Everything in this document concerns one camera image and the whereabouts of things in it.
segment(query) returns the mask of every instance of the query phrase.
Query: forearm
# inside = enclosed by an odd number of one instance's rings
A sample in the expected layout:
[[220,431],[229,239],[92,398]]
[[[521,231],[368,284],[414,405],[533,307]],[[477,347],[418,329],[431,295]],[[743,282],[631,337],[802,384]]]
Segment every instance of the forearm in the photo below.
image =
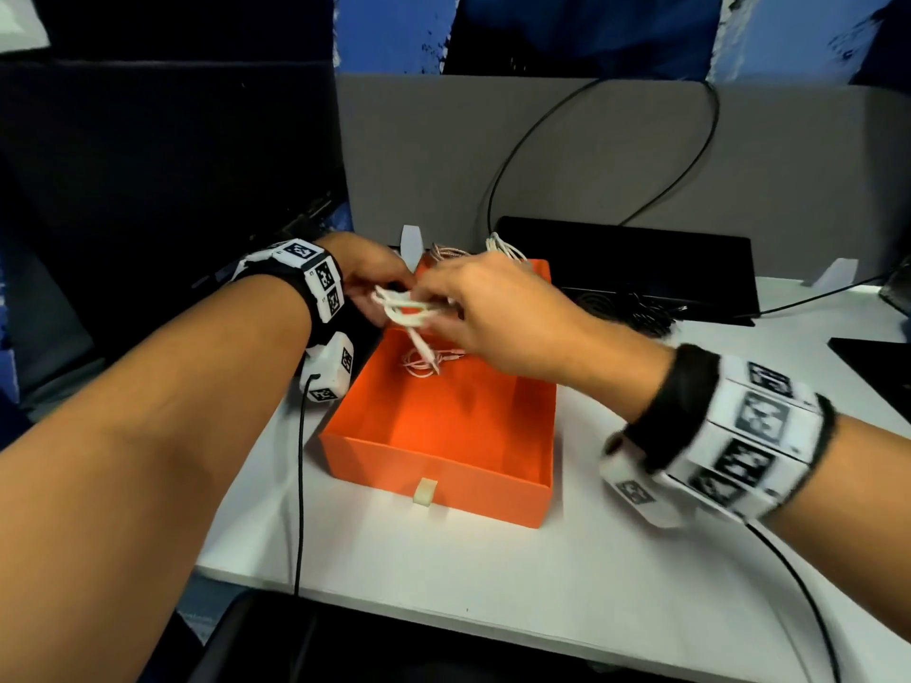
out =
[[0,454],[0,678],[135,680],[309,332],[290,286],[247,278]]
[[[658,392],[673,350],[596,322],[569,338],[572,356],[564,383],[634,422]],[[813,476],[767,523],[850,597],[911,640],[911,592],[905,585],[911,574],[909,498],[911,442],[841,416]]]

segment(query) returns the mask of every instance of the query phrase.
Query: gray partition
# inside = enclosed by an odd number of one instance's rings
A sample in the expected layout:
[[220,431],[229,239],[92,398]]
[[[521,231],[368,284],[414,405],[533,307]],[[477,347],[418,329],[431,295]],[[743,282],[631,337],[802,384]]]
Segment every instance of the gray partition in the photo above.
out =
[[[500,163],[583,83],[358,74],[337,82],[356,228],[395,244],[403,224],[419,225],[427,243],[475,250]],[[859,258],[860,274],[881,270],[911,219],[911,98],[857,86],[719,91],[709,152],[632,224],[750,237],[761,275],[813,277],[837,257]],[[601,84],[522,147],[496,192],[494,220],[617,223],[686,167],[710,121],[698,83]]]

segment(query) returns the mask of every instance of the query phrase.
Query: person's right arm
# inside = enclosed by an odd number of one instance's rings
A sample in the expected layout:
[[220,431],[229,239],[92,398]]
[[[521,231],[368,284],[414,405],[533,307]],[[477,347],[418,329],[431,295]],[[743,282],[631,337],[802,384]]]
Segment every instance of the person's right arm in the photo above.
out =
[[[429,321],[431,331],[504,371],[584,392],[628,422],[649,405],[673,360],[671,348],[589,316],[502,254],[442,262],[414,295],[452,297],[464,309],[463,319]],[[814,475],[767,524],[911,641],[911,441],[840,415]]]

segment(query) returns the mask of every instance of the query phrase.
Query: human hand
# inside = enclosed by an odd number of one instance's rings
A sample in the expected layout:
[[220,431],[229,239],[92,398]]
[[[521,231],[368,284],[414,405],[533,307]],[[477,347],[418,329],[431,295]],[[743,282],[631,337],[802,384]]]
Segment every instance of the human hand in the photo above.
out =
[[455,299],[463,319],[435,316],[423,328],[530,378],[566,382],[586,335],[598,330],[598,321],[558,289],[499,252],[441,261],[421,276],[412,297]]
[[405,289],[415,286],[415,276],[394,251],[353,232],[331,232],[317,241],[338,263],[344,281],[344,293],[361,313],[376,326],[388,320],[382,307],[370,295],[376,285],[401,283]]

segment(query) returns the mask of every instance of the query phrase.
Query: desk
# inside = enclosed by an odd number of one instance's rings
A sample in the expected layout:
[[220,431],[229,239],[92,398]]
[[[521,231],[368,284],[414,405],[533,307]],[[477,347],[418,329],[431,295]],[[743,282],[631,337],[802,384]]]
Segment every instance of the desk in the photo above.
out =
[[[814,294],[790,280],[757,284],[764,307]],[[814,384],[840,411],[911,436],[911,425],[826,347],[833,336],[898,342],[900,321],[860,288],[755,328],[683,322],[673,339],[756,358]],[[199,555],[203,574],[290,591],[298,397],[279,405],[226,495]],[[305,435],[327,412],[308,413]],[[310,442],[305,595],[696,681],[830,681],[810,610],[755,537],[708,516],[685,533],[653,531],[605,489],[600,446],[622,424],[559,389],[554,499],[538,530],[340,482]],[[845,682],[905,681],[911,646],[787,554],[829,622]]]

